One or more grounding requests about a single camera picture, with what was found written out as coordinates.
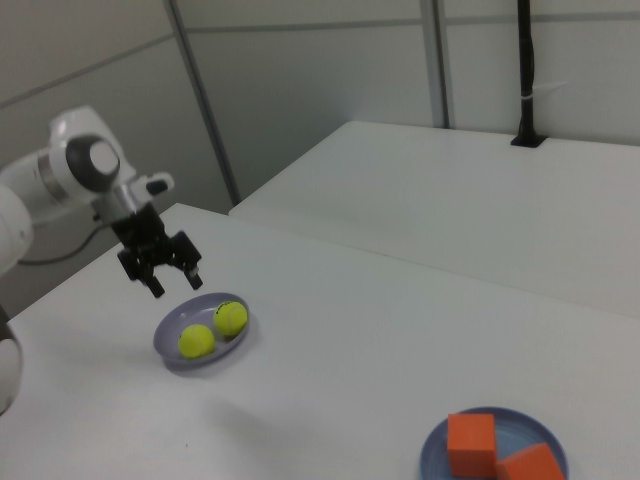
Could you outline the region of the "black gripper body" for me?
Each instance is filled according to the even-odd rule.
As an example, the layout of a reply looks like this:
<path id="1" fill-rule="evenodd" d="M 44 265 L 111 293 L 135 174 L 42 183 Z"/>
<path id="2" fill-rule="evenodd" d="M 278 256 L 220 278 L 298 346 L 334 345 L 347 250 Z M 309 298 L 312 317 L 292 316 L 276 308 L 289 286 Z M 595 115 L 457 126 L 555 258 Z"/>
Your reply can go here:
<path id="1" fill-rule="evenodd" d="M 114 222 L 111 229 L 122 245 L 119 260 L 167 260 L 172 256 L 164 223 L 152 204 Z"/>

